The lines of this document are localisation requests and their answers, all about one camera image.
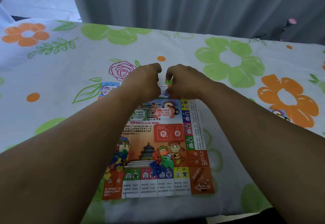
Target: pink cap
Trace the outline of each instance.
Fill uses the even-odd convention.
[[[293,18],[290,18],[289,20],[289,23],[292,24],[292,25],[295,25],[297,23],[297,20],[293,19]]]

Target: pink object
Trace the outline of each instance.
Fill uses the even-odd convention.
[[[117,80],[123,81],[135,69],[136,66],[133,66],[127,61],[121,61],[111,65],[109,74],[113,75]]]
[[[292,25],[295,25],[297,23],[297,20],[293,19],[293,18],[290,18],[289,20],[289,23],[292,24]]]

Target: person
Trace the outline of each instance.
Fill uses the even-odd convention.
[[[138,67],[104,98],[1,153],[0,222],[80,222],[129,117],[160,95],[160,72],[158,63]],[[192,67],[172,66],[166,79],[172,77],[168,93],[209,107],[249,175],[288,223],[324,222],[323,137]]]

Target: game board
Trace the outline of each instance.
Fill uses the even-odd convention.
[[[103,82],[98,98],[119,85]],[[126,124],[100,185],[102,200],[214,193],[197,101],[171,99],[167,85],[160,89]],[[164,155],[172,164],[155,175],[150,164]]]

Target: table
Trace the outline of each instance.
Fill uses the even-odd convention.
[[[184,64],[325,136],[325,46],[28,19],[0,30],[0,151],[97,100],[101,82],[140,65]],[[270,207],[200,103],[214,195],[92,201],[83,219],[119,223],[258,212]]]

